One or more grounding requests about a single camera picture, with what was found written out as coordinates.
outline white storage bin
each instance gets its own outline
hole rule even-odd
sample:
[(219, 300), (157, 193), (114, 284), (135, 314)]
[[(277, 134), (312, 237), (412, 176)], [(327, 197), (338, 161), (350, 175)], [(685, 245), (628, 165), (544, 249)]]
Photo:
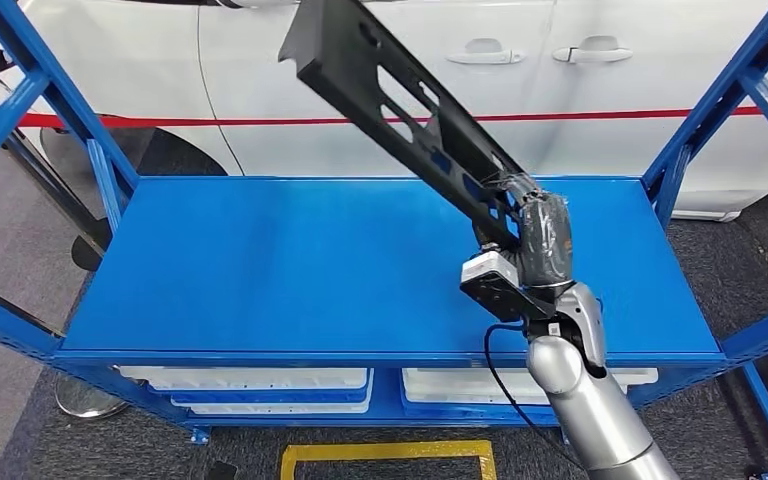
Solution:
[(366, 413), (372, 397), (373, 371), (369, 372), (366, 398), (358, 403), (184, 403), (171, 400), (173, 405), (188, 407), (196, 415), (304, 415), (328, 413)]
[(366, 368), (179, 368), (121, 366), (119, 373), (155, 390), (354, 389)]
[[(500, 368), (505, 387), (523, 405), (548, 405), (546, 394), (525, 368)], [(623, 391), (658, 380), (655, 368), (612, 368)], [(503, 403), (508, 400), (486, 368), (402, 369), (405, 398), (417, 403)]]

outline yellow floor marking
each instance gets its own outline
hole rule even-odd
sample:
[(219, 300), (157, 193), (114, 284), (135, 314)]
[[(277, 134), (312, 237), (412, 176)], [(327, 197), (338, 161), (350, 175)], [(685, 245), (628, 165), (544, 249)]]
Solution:
[(433, 457), (478, 457), (481, 480), (496, 480), (496, 462), (493, 459), (493, 446), (489, 440), (289, 445), (281, 457), (281, 480), (295, 478), (297, 462)]

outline red stripe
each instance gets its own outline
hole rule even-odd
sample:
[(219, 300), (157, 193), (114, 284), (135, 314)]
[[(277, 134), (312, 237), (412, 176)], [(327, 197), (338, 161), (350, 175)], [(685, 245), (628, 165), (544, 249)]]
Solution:
[[(572, 113), (522, 113), (512, 115), (476, 115), (479, 122), (528, 122), (535, 120), (614, 120), (622, 118), (676, 118), (686, 117), (690, 109), (673, 110), (626, 110), (618, 112), (572, 112)], [(732, 115), (760, 115), (758, 107), (738, 107)], [(101, 123), (110, 128), (144, 127), (206, 127), (206, 126), (268, 126), (268, 125), (342, 125), (349, 123), (346, 118), (132, 118), (99, 116)], [(424, 122), (427, 118), (417, 118)], [(388, 118), (388, 122), (400, 122)], [(63, 127), (56, 115), (25, 114), (20, 127)]]

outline black cable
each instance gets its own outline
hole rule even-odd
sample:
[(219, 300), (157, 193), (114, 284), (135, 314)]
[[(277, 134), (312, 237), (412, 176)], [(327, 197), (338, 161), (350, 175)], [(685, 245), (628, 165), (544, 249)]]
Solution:
[(555, 452), (557, 452), (560, 456), (564, 457), (566, 461), (570, 462), (575, 468), (583, 472), (584, 467), (582, 467), (581, 464), (576, 462), (575, 459), (572, 458), (572, 456), (570, 456), (570, 454), (564, 451), (564, 447), (562, 447), (560, 443), (544, 435), (543, 432), (541, 432), (540, 429), (537, 428), (537, 425), (535, 425), (534, 422), (532, 422), (531, 419), (528, 418), (528, 415), (526, 415), (525, 412), (523, 412), (522, 409), (519, 408), (519, 405), (517, 405), (513, 395), (511, 395), (508, 389), (505, 388), (505, 384), (502, 383), (502, 379), (499, 377), (499, 373), (496, 372), (496, 368), (493, 367), (493, 362), (490, 360), (490, 335), (494, 331), (512, 330), (516, 332), (522, 332), (523, 328), (525, 328), (524, 325), (506, 325), (504, 323), (494, 323), (493, 325), (490, 325), (490, 327), (487, 328), (487, 331), (484, 333), (484, 359), (487, 360), (487, 367), (490, 368), (490, 373), (493, 374), (493, 378), (496, 379), (496, 383), (499, 385), (499, 388), (502, 389), (502, 393), (504, 393), (508, 401), (511, 402), (511, 406), (514, 407), (514, 410), (516, 410), (519, 416), (522, 417), (523, 420), (525, 420), (525, 423), (527, 423), (528, 426), (531, 427), (534, 433), (536, 433), (537, 436), (540, 437), (540, 439), (546, 442), (547, 445), (552, 447), (552, 449), (555, 450)]

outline blue metal shelf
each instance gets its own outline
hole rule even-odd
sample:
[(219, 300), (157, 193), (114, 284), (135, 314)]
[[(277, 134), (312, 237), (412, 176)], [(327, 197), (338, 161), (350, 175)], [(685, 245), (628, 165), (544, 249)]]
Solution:
[[(140, 178), (14, 0), (0, 0), (0, 42), (26, 74), (0, 106), (0, 144), (42, 95), (85, 146), (115, 232), (65, 339), (0, 299), (0, 344), (188, 428), (519, 425), (402, 405), (393, 367), (480, 366), (493, 321), (455, 287), (470, 226), (426, 186)], [(637, 406), (744, 367), (768, 414), (752, 365), (768, 355), (768, 317), (714, 341), (662, 230), (687, 165), (747, 94), (768, 118), (767, 71), (768, 13), (641, 178), (543, 180), (569, 198), (575, 275), (603, 301), (609, 363), (660, 369), (631, 390)], [(496, 340), (500, 366), (521, 366), (522, 340)], [(196, 417), (110, 368), (126, 364), (391, 369), (362, 415)]]
[[(722, 361), (639, 181), (543, 184), (569, 200), (574, 273), (602, 300), (610, 361)], [(416, 179), (143, 178), (57, 356), (483, 364), (496, 320), (457, 288), (475, 249), (468, 219)], [(493, 340), (499, 366), (523, 365), (520, 335)]]

